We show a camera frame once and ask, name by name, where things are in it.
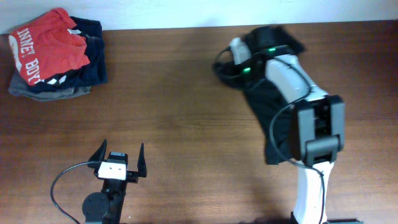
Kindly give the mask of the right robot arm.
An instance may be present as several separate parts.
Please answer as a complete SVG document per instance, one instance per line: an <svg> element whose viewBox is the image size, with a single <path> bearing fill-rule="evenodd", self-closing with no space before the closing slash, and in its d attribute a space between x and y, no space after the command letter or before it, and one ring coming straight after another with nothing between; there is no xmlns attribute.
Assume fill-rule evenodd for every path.
<svg viewBox="0 0 398 224"><path fill-rule="evenodd" d="M345 103L322 90L300 65L303 45L282 27L252 30L230 44L236 83L266 137L269 165L297 168L292 223L326 223L326 191L345 143Z"/></svg>

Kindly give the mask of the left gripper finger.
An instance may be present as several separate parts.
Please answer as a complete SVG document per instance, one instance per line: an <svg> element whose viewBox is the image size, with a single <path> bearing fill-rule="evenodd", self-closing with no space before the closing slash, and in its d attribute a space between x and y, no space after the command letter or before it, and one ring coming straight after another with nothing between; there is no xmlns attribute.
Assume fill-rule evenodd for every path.
<svg viewBox="0 0 398 224"><path fill-rule="evenodd" d="M139 177L147 177L147 166L144 155L144 143L141 144L139 151L139 158L137 162L137 172Z"/></svg>
<svg viewBox="0 0 398 224"><path fill-rule="evenodd" d="M93 155L88 159L89 162L101 162L103 161L107 148L107 139L104 139L100 147L93 153Z"/></svg>

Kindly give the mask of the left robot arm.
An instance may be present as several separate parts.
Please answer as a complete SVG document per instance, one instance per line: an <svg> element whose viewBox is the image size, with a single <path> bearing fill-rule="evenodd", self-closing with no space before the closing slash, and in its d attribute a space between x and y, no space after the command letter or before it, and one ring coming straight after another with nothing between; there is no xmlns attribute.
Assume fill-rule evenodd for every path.
<svg viewBox="0 0 398 224"><path fill-rule="evenodd" d="M121 152L106 154L107 140L88 159L88 167L94 170L97 179L103 181L99 192L89 194L82 204L85 223L119 223L128 183L136 184L147 177L144 145L141 144L137 170L130 171L128 155Z"/></svg>

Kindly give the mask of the black t-shirt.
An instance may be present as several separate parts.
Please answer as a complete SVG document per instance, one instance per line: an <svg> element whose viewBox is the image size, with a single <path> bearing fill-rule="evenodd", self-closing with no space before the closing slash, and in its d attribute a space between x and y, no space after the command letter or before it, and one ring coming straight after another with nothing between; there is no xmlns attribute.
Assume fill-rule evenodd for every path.
<svg viewBox="0 0 398 224"><path fill-rule="evenodd" d="M303 44L297 41L282 26L276 27L277 47L287 45L289 46L288 53L292 53L293 55L298 55L305 50ZM278 156L271 143L269 128L272 118L279 110L287 105L287 102L277 87L266 78L266 64L264 67L264 76L260 80L254 83L243 84L239 81L239 74L243 63L235 65L233 60L221 61L220 55L225 52L231 52L230 47L225 48L216 56L212 70L225 85L243 92L245 100L258 119L266 137L264 147L265 163L267 165L280 164L284 160Z"/></svg>

